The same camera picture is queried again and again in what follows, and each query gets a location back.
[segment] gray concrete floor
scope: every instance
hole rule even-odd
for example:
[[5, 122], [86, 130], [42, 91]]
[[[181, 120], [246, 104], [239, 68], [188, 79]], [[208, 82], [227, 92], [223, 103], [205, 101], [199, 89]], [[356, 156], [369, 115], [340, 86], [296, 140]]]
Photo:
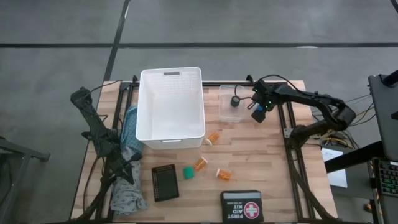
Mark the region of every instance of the gray concrete floor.
[[[123, 0], [0, 0], [0, 43], [112, 43]], [[396, 42], [389, 0], [132, 1], [121, 42]], [[103, 81], [111, 49], [0, 48], [0, 135], [38, 151], [12, 223], [70, 214], [88, 127], [70, 93]], [[277, 73], [345, 100], [369, 93], [367, 77], [397, 69], [396, 48], [119, 49], [111, 80], [143, 69], [197, 66], [204, 80]], [[93, 95], [94, 102], [98, 93]], [[370, 99], [354, 105], [365, 110]], [[364, 146], [379, 140], [376, 120], [351, 129]], [[364, 200], [335, 195], [340, 218], [368, 222]]]

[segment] blue cloth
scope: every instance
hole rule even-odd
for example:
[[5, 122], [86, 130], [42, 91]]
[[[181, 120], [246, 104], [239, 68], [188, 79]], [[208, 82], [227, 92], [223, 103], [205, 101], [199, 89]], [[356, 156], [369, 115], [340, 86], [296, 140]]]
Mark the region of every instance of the blue cloth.
[[[131, 106], [124, 119], [123, 130], [120, 137], [122, 156], [130, 160], [135, 153], [142, 153], [143, 143], [136, 138], [137, 106]], [[111, 209], [116, 215], [131, 215], [138, 209], [146, 209], [147, 203], [140, 190], [139, 179], [141, 162], [132, 161], [132, 177], [134, 185], [118, 177], [113, 185]]]

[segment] black pouch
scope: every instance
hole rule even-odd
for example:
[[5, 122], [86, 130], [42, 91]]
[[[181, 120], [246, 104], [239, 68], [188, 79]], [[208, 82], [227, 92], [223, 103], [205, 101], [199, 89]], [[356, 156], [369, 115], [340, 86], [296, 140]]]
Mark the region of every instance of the black pouch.
[[223, 223], [259, 223], [264, 221], [260, 191], [223, 191], [220, 197]]

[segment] wooden table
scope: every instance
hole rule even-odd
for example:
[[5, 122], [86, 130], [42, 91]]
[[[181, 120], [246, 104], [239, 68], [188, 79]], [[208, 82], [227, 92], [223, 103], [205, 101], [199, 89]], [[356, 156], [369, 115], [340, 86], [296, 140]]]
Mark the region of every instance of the wooden table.
[[[304, 90], [303, 81], [292, 81]], [[110, 128], [118, 97], [119, 83], [105, 86], [98, 103], [98, 114], [107, 114], [104, 122]], [[172, 149], [155, 151], [144, 148], [141, 167], [141, 190], [149, 208], [128, 217], [114, 217], [115, 222], [221, 222], [220, 192], [223, 190], [259, 190], [265, 222], [296, 221], [296, 212], [280, 129], [277, 108], [267, 113], [261, 124], [255, 122], [247, 111], [240, 123], [222, 123], [218, 117], [218, 87], [204, 87], [206, 136], [213, 131], [220, 133], [214, 146], [205, 143], [197, 149]], [[247, 87], [247, 96], [252, 91]], [[132, 105], [137, 104], [138, 88], [134, 89]], [[308, 106], [293, 103], [297, 124], [313, 122]], [[318, 146], [304, 146], [303, 157], [312, 192], [326, 210], [337, 217], [328, 177]], [[192, 166], [201, 156], [208, 165], [195, 174], [194, 179], [185, 180], [182, 169]], [[92, 143], [88, 150], [73, 205], [72, 218], [82, 213], [83, 190], [96, 157]], [[166, 164], [175, 164], [180, 197], [164, 202], [154, 202], [151, 169]], [[91, 177], [86, 196], [86, 206], [100, 189], [102, 161], [99, 160]], [[229, 182], [215, 178], [217, 168], [229, 169]], [[300, 198], [304, 214], [306, 206], [303, 193]], [[109, 199], [105, 203], [108, 209]]]

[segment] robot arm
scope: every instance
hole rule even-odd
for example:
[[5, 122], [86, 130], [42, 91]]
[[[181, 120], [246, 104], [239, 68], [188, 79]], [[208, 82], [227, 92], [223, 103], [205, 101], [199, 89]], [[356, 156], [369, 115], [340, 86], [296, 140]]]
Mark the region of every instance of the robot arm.
[[282, 105], [291, 101], [318, 108], [324, 120], [309, 126], [298, 125], [290, 134], [288, 147], [294, 149], [302, 147], [311, 135], [325, 134], [328, 130], [343, 131], [353, 122], [355, 112], [343, 100], [321, 95], [318, 92], [300, 91], [288, 86], [287, 83], [266, 83], [260, 79], [254, 84], [252, 100], [259, 104], [252, 113], [252, 117], [261, 123], [266, 118], [266, 112], [275, 105]]

